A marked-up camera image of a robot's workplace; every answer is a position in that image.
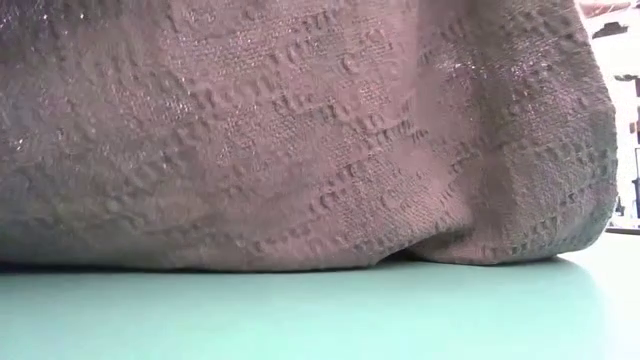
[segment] textured fabric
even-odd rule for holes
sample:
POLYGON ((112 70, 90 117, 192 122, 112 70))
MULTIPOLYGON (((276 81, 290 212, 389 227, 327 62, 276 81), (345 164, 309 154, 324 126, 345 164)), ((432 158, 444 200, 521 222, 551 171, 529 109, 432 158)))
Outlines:
POLYGON ((519 262, 587 247, 614 206, 571 0, 0 9, 3 262, 519 262))

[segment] table surface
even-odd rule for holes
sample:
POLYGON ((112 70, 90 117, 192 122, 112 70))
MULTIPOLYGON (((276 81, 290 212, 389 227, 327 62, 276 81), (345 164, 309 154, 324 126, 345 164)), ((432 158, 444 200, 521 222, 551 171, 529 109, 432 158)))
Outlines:
POLYGON ((0 359, 640 359, 640 237, 504 267, 0 274, 0 359))

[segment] woven cloth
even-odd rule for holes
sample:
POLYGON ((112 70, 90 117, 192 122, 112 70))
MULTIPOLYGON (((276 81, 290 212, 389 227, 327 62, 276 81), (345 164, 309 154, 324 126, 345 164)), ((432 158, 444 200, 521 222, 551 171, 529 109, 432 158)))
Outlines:
POLYGON ((0 2, 0 261, 289 271, 583 249, 614 109, 571 0, 0 2))

